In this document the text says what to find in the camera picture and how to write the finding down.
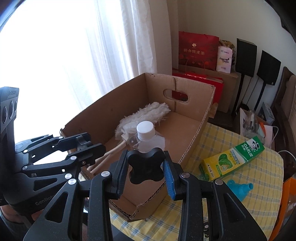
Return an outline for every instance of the cardboard box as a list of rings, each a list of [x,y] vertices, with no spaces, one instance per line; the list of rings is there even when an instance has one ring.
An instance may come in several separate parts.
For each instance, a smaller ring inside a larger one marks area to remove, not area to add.
[[[188,100],[182,102],[165,97],[166,90],[185,93]],[[88,132],[93,144],[102,143],[108,151],[118,144],[114,134],[122,118],[149,103],[165,102],[171,112],[155,129],[165,137],[165,149],[173,162],[185,167],[207,123],[214,92],[215,87],[198,81],[162,74],[142,74],[87,107],[61,129],[61,134],[69,137]],[[128,222],[148,218],[167,194],[164,185],[164,179],[134,185],[127,178],[121,198],[110,200],[109,206]]]
[[[234,93],[234,90],[237,82],[239,81],[238,73],[232,72],[230,74],[227,74],[223,72],[212,71],[208,69],[202,69],[202,68],[185,66],[185,65],[179,64],[179,71],[185,72],[185,69],[186,71],[192,71],[197,74],[206,74],[211,77],[218,77],[223,79],[224,86],[223,86],[222,96],[219,101],[217,110],[227,113],[230,108],[232,99],[236,97],[235,95],[236,93]]]

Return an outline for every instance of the yellow checkered tablecloth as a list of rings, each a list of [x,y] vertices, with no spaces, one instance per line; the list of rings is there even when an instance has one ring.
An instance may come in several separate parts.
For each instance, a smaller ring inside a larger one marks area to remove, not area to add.
[[[185,168],[187,172],[200,176],[197,161],[228,150],[246,138],[223,128],[207,123],[200,142]],[[224,182],[233,179],[236,183],[253,183],[254,189],[243,200],[243,205],[257,221],[269,239],[279,211],[283,185],[283,160],[278,153],[265,149],[257,158],[232,174],[222,178]],[[136,241],[177,240],[182,201],[172,201],[166,196],[154,214],[146,220],[127,223],[110,210],[112,224]],[[206,201],[203,200],[204,221],[207,221]]]

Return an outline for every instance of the red gift bag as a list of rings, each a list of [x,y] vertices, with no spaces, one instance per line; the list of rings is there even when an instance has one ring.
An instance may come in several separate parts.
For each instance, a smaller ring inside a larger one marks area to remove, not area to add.
[[[179,32],[179,64],[210,70],[216,69],[219,38]]]

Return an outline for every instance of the speaker stand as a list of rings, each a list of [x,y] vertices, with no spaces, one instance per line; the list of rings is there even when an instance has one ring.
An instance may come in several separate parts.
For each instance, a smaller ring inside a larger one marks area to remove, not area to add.
[[[259,97],[258,97],[257,103],[256,103],[256,105],[255,105],[254,111],[257,110],[257,107],[258,107],[259,102],[260,102],[260,100],[261,100],[261,97],[262,97],[262,95],[263,95],[263,92],[264,92],[265,86],[266,86],[266,83],[263,82],[262,89],[261,89],[260,95],[259,95]]]
[[[237,98],[235,99],[235,103],[234,103],[233,110],[232,110],[232,113],[231,113],[233,118],[235,117],[235,114],[236,114],[237,103],[239,102],[239,97],[240,97],[240,94],[241,94],[241,91],[242,91],[243,82],[244,82],[244,74],[241,75],[241,79],[240,79],[240,82],[239,82],[239,90],[237,92]]]

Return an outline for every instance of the black cable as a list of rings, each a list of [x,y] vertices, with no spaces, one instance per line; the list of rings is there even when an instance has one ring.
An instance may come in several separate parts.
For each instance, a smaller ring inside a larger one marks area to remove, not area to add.
[[[248,88],[249,88],[249,86],[250,86],[250,83],[251,83],[251,81],[252,81],[252,78],[253,78],[253,77],[250,78],[250,81],[249,81],[248,87],[246,88],[246,92],[244,93],[244,96],[243,96],[243,98],[242,98],[242,102],[244,101],[244,97],[246,96],[246,93],[247,93],[247,91],[248,91]]]
[[[261,100],[261,98],[262,98],[262,95],[263,95],[263,92],[264,92],[265,86],[266,86],[266,83],[263,82],[263,85],[262,85],[262,88],[261,88],[261,92],[260,92],[260,94],[259,94],[259,97],[258,97],[257,103],[256,103],[255,108],[254,108],[254,111],[256,111],[257,108],[258,108],[258,105],[259,105],[260,100]]]
[[[249,103],[249,100],[250,100],[250,98],[251,98],[251,96],[252,96],[252,94],[253,94],[253,92],[254,92],[254,89],[255,89],[257,83],[258,83],[258,80],[259,80],[259,77],[258,77],[258,79],[257,79],[257,81],[256,81],[256,84],[254,85],[254,88],[253,88],[253,90],[252,90],[252,92],[251,92],[251,94],[250,94],[250,96],[249,96],[249,98],[248,98],[248,101],[247,101],[246,105],[248,105],[248,103]]]
[[[242,85],[243,85],[243,82],[244,82],[244,74],[242,74],[241,75],[241,78],[240,78],[240,81],[239,81],[239,89],[238,89],[238,91],[237,91],[237,97],[236,97],[236,99],[235,99],[235,102],[234,102],[234,106],[233,106],[233,109],[232,109],[232,113],[231,113],[231,115],[233,116],[233,117],[235,117],[235,111],[236,111],[236,109],[237,109],[237,103],[239,102],[239,97],[240,97],[240,94],[241,94],[241,91],[242,91]]]

